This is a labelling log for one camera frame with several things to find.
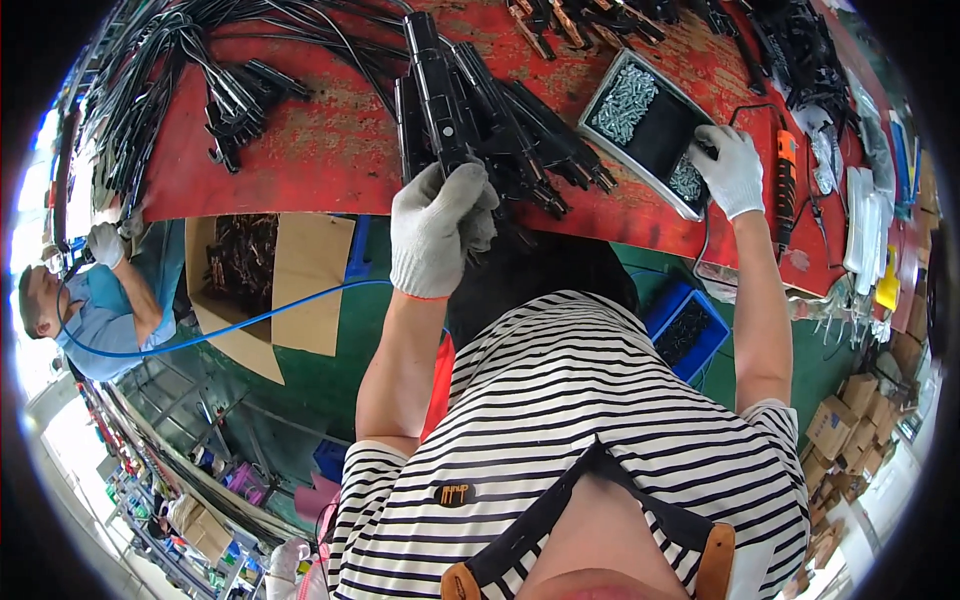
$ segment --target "black and white striped shirt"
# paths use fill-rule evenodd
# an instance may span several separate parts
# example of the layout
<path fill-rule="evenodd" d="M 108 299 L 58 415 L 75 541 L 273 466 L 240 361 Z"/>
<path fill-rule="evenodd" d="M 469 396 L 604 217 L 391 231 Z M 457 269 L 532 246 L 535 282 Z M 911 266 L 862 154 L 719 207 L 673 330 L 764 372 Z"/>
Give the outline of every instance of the black and white striped shirt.
<path fill-rule="evenodd" d="M 569 291 L 533 300 L 461 350 L 449 413 L 412 457 L 376 442 L 350 448 L 331 593 L 439 598 L 451 564 L 503 533 L 599 439 L 644 493 L 734 527 L 729 598 L 772 598 L 809 534 L 797 435 L 795 411 L 779 400 L 738 416 L 691 389 L 614 302 Z M 470 483 L 475 498 L 439 505 L 438 484 L 451 481 Z M 700 554 L 644 513 L 692 594 Z M 483 593 L 512 598 L 538 555 Z"/>

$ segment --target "glove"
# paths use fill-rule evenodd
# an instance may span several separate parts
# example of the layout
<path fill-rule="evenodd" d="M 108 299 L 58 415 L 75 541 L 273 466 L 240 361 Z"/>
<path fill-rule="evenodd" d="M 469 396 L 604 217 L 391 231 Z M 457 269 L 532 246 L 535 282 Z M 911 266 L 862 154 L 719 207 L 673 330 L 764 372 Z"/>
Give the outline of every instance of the glove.
<path fill-rule="evenodd" d="M 754 140 L 745 132 L 724 125 L 701 125 L 694 135 L 712 144 L 719 155 L 710 158 L 696 142 L 690 144 L 690 162 L 700 171 L 710 195 L 727 219 L 748 210 L 763 209 L 763 166 L 754 149 Z"/>
<path fill-rule="evenodd" d="M 290 538 L 274 548 L 270 555 L 270 574 L 273 577 L 295 583 L 300 561 L 310 556 L 310 546 L 301 538 Z"/>
<path fill-rule="evenodd" d="M 446 182 L 440 163 L 423 169 L 394 196 L 394 287 L 422 299 L 453 294 L 464 275 L 467 251 L 490 248 L 496 235 L 491 210 L 498 204 L 483 165 L 460 165 Z"/>
<path fill-rule="evenodd" d="M 104 266 L 114 269 L 123 260 L 123 243 L 120 241 L 120 234 L 110 223 L 101 223 L 90 228 L 90 233 L 86 236 L 86 244 L 97 262 Z"/>

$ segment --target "workbench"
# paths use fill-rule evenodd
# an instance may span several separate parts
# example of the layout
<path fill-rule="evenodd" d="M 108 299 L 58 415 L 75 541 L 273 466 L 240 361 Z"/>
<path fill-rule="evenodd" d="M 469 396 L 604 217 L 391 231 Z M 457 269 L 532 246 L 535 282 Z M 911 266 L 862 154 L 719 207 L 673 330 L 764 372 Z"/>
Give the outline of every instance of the workbench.
<path fill-rule="evenodd" d="M 557 59 L 543 60 L 519 34 L 498 0 L 424 0 L 415 8 L 431 11 L 441 33 L 453 41 L 473 41 L 494 76 L 524 81 L 570 125 L 576 123 L 615 54 L 599 42 L 591 50 L 577 51 L 548 33 Z M 683 11 L 682 16 L 682 23 L 663 26 L 667 40 L 655 47 L 632 37 L 636 50 L 717 123 L 726 123 L 741 105 L 774 102 L 782 106 L 781 96 L 769 83 L 770 93 L 765 98 L 747 89 L 746 69 L 731 38 L 711 34 L 707 24 L 692 12 Z M 348 18 L 343 22 L 348 31 L 356 33 L 370 27 Z M 748 27 L 742 19 L 741 28 L 746 31 Z M 218 34 L 244 31 L 271 29 L 268 25 L 241 23 L 222 28 Z M 382 35 L 392 38 L 393 44 L 403 43 L 399 36 L 387 32 Z M 845 51 L 843 46 L 838 42 L 841 60 L 846 62 L 844 55 L 849 48 Z M 256 57 L 267 62 L 304 82 L 313 90 L 312 99 L 308 103 L 290 100 L 275 109 L 263 137 L 240 151 L 240 173 L 230 175 L 207 155 L 213 139 L 204 130 L 204 77 L 199 67 L 189 65 L 174 94 L 147 172 L 147 221 L 243 212 L 390 213 L 392 197 L 400 188 L 396 126 L 358 73 L 325 49 L 296 41 L 219 38 L 213 39 L 210 47 L 217 60 Z M 865 73 L 862 80 L 872 93 L 879 90 L 882 94 L 872 72 Z M 883 108 L 885 97 L 876 99 Z M 803 134 L 787 115 L 790 130 L 800 143 L 797 198 L 801 203 L 809 195 L 812 175 L 808 179 L 806 174 L 811 168 L 811 154 Z M 777 116 L 770 109 L 743 112 L 736 123 L 753 137 L 764 165 L 764 202 L 771 226 L 777 125 Z M 862 164 L 862 147 L 852 130 L 845 132 L 840 145 L 845 164 Z M 619 181 L 610 195 L 596 187 L 589 191 L 573 188 L 555 178 L 555 187 L 572 211 L 556 221 L 532 205 L 521 204 L 516 206 L 518 220 L 529 228 L 695 257 L 704 243 L 704 224 L 685 221 L 639 177 L 599 154 Z M 799 216 L 793 243 L 780 268 L 784 282 L 817 296 L 825 295 L 844 273 L 842 268 L 831 269 L 828 265 L 842 262 L 847 236 L 839 197 L 834 194 L 822 205 L 829 255 L 807 209 Z M 718 206 L 712 204 L 709 211 L 710 240 L 704 260 L 735 269 L 732 228 Z"/>

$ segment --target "blue crate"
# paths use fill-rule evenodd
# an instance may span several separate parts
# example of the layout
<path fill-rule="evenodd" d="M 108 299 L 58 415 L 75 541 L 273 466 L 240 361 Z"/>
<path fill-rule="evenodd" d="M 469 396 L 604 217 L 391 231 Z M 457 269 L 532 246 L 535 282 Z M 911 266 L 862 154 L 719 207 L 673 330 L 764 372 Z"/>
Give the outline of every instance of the blue crate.
<path fill-rule="evenodd" d="M 344 478 L 344 464 L 347 461 L 347 447 L 332 440 L 323 440 L 313 451 L 313 460 L 317 463 L 320 475 L 334 483 Z"/>
<path fill-rule="evenodd" d="M 673 368 L 674 374 L 689 383 L 730 337 L 730 328 L 724 322 L 723 317 L 713 308 L 713 304 L 706 294 L 693 289 L 682 281 L 673 281 L 668 286 L 666 292 L 660 296 L 657 303 L 643 319 L 651 340 L 656 342 L 667 326 L 677 318 L 677 315 L 690 302 L 698 302 L 712 317 L 707 327 L 701 332 L 697 343 Z"/>

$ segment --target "purple stool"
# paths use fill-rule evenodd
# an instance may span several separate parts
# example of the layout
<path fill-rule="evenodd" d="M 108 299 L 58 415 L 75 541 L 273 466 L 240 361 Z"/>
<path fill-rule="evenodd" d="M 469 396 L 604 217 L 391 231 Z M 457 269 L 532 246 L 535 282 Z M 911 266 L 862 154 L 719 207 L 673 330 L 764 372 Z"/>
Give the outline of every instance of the purple stool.
<path fill-rule="evenodd" d="M 233 471 L 227 489 L 242 496 L 253 506 L 260 506 L 260 502 L 267 497 L 267 486 L 260 481 L 250 463 L 244 463 Z"/>

